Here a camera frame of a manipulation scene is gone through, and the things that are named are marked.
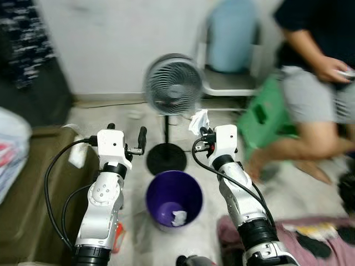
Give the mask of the person hand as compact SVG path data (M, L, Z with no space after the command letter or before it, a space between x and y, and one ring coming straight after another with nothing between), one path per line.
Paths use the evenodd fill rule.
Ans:
M313 69L320 81L330 83L349 83L350 80L345 78L340 71L346 73L349 69L348 65L335 58L322 56L315 61Z

